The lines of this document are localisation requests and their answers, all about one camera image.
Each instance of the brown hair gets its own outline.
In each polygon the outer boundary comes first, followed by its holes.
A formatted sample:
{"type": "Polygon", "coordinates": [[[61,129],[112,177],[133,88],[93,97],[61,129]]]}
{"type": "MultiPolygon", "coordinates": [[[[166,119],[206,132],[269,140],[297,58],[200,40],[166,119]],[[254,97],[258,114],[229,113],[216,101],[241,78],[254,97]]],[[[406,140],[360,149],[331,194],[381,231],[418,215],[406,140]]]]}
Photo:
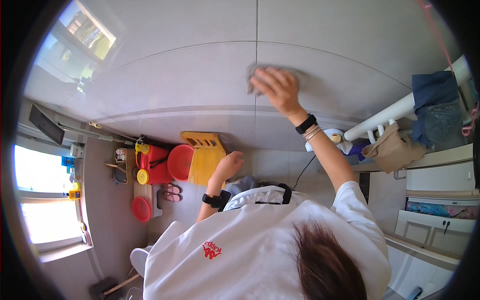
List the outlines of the brown hair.
{"type": "Polygon", "coordinates": [[[306,299],[367,299],[360,271],[329,228],[308,222],[294,229],[297,268],[306,299]]]}

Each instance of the cabinet handle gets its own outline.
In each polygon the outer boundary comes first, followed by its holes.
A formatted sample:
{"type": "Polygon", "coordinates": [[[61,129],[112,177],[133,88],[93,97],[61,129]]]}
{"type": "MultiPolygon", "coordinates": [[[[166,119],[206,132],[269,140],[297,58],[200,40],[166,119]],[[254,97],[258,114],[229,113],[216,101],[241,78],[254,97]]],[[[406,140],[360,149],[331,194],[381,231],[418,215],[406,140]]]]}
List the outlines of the cabinet handle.
{"type": "Polygon", "coordinates": [[[404,176],[404,177],[399,177],[399,176],[398,176],[398,170],[397,170],[397,171],[393,171],[393,178],[394,178],[395,180],[400,180],[400,179],[405,179],[405,178],[407,178],[407,177],[406,177],[406,176],[404,176]]]}
{"type": "Polygon", "coordinates": [[[449,225],[450,225],[450,221],[447,222],[447,227],[445,227],[444,234],[447,232],[447,228],[448,228],[449,225]]]}

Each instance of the pink string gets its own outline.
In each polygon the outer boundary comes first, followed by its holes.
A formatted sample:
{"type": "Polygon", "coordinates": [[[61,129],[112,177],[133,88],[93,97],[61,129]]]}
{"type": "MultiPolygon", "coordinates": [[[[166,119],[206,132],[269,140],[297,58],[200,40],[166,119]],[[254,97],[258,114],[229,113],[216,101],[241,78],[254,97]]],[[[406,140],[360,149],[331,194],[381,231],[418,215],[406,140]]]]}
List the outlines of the pink string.
{"type": "Polygon", "coordinates": [[[430,12],[428,11],[428,9],[432,8],[433,5],[431,5],[431,4],[423,5],[423,2],[421,0],[416,0],[416,1],[417,1],[418,5],[420,5],[423,8],[423,12],[425,13],[425,17],[427,18],[428,23],[430,24],[430,29],[433,31],[433,34],[435,35],[435,38],[437,39],[438,45],[440,46],[440,48],[444,52],[445,57],[447,58],[447,61],[448,61],[448,66],[450,66],[450,72],[452,72],[452,76],[454,76],[453,68],[452,68],[452,62],[450,60],[450,56],[448,55],[448,51],[447,51],[447,48],[445,46],[445,43],[442,40],[442,35],[440,34],[440,32],[438,32],[437,26],[435,25],[435,22],[433,21],[432,17],[430,16],[430,12]]]}
{"type": "Polygon", "coordinates": [[[472,117],[472,123],[470,124],[470,126],[462,127],[463,136],[469,136],[470,130],[472,130],[473,127],[475,127],[475,117],[477,116],[477,112],[479,111],[479,105],[480,105],[480,100],[477,100],[477,108],[472,109],[472,111],[470,112],[470,116],[472,117]]]}
{"type": "MultiPolygon", "coordinates": [[[[429,9],[432,8],[433,5],[431,5],[431,4],[424,5],[421,0],[416,0],[416,1],[417,1],[418,5],[420,5],[423,8],[423,12],[425,13],[425,17],[427,18],[428,23],[430,24],[430,29],[433,31],[433,34],[435,35],[435,38],[437,39],[438,45],[440,46],[440,48],[444,52],[445,57],[447,58],[447,61],[448,61],[448,66],[450,67],[450,72],[452,72],[452,76],[454,76],[455,74],[453,73],[452,62],[450,60],[450,56],[448,55],[448,50],[445,46],[444,41],[442,40],[442,36],[438,32],[438,29],[437,29],[437,26],[435,25],[435,22],[433,21],[432,17],[430,16],[429,9]]],[[[473,127],[475,127],[475,118],[477,116],[477,112],[479,111],[479,104],[480,104],[480,101],[477,101],[477,107],[472,109],[471,112],[470,112],[470,116],[472,118],[472,123],[470,124],[470,126],[462,127],[462,135],[463,136],[469,136],[470,135],[470,130],[472,130],[473,127]]]]}

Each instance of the red logo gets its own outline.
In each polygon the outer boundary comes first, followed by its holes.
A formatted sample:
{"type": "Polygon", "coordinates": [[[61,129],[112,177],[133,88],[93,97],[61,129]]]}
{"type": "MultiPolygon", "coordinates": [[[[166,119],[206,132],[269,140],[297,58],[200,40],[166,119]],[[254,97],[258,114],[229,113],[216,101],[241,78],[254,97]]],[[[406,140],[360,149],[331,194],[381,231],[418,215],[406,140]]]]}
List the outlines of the red logo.
{"type": "Polygon", "coordinates": [[[217,247],[215,243],[211,241],[206,241],[202,246],[204,247],[205,257],[208,257],[209,259],[213,259],[222,254],[222,248],[217,247]]]}

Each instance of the black watch strap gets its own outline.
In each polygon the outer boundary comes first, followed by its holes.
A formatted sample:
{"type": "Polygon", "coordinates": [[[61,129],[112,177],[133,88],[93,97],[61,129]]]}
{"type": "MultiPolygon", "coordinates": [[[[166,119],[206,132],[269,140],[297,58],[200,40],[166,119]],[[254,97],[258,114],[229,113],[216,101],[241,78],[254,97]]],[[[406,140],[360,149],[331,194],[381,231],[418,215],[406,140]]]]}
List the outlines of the black watch strap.
{"type": "Polygon", "coordinates": [[[295,127],[298,133],[304,134],[307,129],[309,129],[312,125],[318,125],[317,119],[314,115],[308,114],[308,118],[300,124],[300,126],[295,127]]]}
{"type": "Polygon", "coordinates": [[[227,202],[230,200],[231,194],[227,191],[222,190],[220,196],[209,197],[207,194],[204,194],[202,201],[210,204],[213,208],[218,208],[218,211],[221,212],[227,205],[227,202]]]}

